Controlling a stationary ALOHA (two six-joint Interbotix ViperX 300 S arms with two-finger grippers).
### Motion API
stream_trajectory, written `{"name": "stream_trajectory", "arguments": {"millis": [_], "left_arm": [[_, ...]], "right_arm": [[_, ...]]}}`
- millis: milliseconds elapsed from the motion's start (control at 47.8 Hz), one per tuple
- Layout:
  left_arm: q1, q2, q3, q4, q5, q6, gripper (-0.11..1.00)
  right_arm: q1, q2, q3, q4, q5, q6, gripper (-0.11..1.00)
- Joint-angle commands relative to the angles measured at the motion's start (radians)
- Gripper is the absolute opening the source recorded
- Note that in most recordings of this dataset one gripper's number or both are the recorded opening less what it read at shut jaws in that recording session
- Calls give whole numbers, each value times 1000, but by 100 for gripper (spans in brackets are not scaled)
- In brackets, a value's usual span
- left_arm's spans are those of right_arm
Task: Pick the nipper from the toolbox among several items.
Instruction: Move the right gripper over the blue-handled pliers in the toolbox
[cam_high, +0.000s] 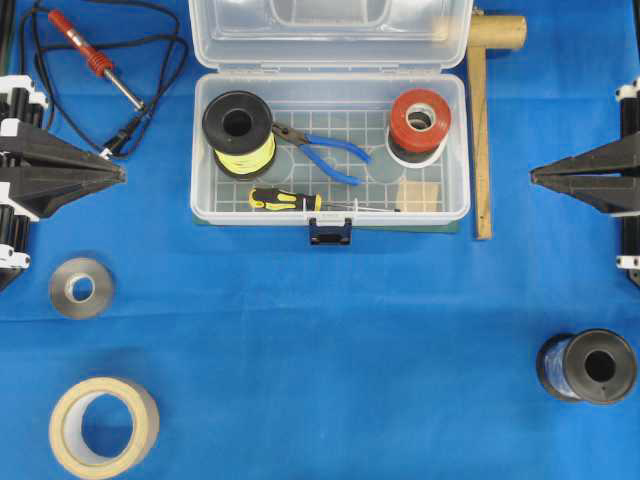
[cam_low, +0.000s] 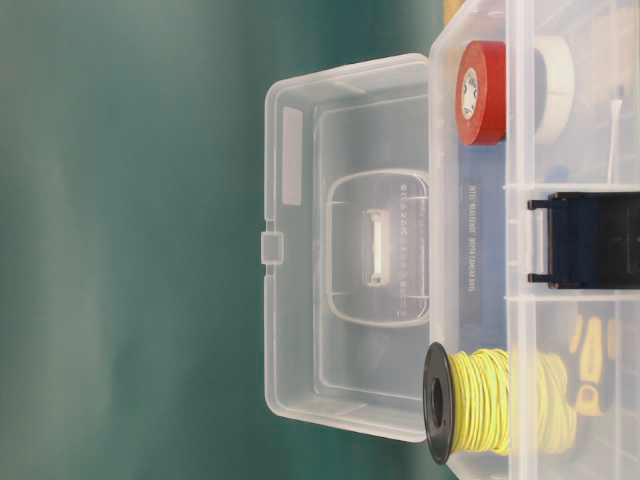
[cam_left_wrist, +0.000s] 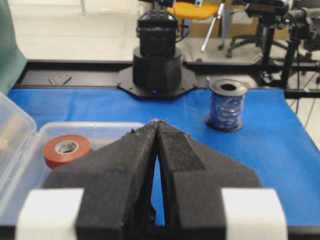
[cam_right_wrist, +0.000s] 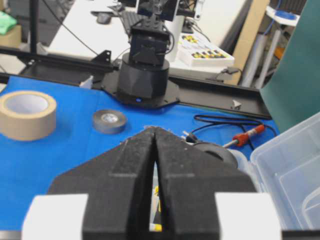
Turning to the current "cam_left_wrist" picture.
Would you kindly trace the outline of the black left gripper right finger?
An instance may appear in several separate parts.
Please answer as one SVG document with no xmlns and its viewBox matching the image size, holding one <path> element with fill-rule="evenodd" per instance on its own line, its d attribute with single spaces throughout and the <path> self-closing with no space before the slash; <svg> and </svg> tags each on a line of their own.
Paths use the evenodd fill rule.
<svg viewBox="0 0 320 240">
<path fill-rule="evenodd" d="M 157 124 L 168 240 L 286 240 L 274 189 L 250 167 L 160 121 Z"/>
</svg>

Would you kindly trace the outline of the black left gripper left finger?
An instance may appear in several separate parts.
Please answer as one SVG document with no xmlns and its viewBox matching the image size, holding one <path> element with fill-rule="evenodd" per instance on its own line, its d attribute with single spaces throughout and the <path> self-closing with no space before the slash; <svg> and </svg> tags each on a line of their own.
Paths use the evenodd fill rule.
<svg viewBox="0 0 320 240">
<path fill-rule="evenodd" d="M 17 240 L 122 240 L 149 200 L 158 123 L 133 130 L 85 157 L 51 171 L 20 211 Z"/>
</svg>

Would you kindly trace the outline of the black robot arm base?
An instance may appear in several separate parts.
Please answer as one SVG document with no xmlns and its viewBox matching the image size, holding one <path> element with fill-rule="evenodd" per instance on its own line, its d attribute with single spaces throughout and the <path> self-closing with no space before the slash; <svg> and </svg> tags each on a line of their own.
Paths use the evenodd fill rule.
<svg viewBox="0 0 320 240">
<path fill-rule="evenodd" d="M 177 18 L 167 8 L 174 0 L 151 0 L 150 9 L 137 20 L 139 46 L 132 66 L 119 72 L 117 87 L 140 99 L 169 99 L 197 88 L 196 75 L 183 66 L 176 47 Z"/>
</svg>

